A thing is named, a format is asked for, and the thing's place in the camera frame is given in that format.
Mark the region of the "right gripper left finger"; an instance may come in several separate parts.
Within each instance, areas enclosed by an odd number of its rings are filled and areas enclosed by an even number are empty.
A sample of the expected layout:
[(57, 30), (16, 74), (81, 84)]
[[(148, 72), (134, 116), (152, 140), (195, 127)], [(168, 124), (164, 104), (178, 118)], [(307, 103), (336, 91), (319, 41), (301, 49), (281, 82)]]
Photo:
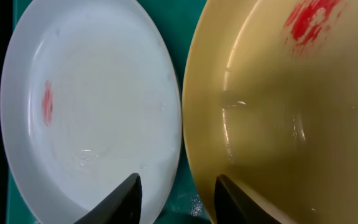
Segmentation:
[(139, 224), (141, 206), (141, 178), (138, 173), (132, 173), (75, 224)]

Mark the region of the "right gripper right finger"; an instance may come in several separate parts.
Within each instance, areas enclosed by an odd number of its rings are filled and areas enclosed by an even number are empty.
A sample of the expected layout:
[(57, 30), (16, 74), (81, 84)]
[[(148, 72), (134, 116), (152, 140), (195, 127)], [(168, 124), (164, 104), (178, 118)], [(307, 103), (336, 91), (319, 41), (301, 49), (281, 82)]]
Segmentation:
[(214, 207), (217, 224), (280, 224), (226, 175), (216, 178)]

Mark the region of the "light blue plate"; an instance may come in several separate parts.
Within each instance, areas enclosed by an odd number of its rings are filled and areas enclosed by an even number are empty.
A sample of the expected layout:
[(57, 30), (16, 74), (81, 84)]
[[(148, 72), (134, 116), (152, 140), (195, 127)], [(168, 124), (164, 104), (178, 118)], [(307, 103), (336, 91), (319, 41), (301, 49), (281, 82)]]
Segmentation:
[(32, 1), (7, 48), (0, 118), (10, 170), (38, 221), (77, 221), (133, 173), (140, 222), (160, 215), (180, 156), (180, 97), (137, 1)]

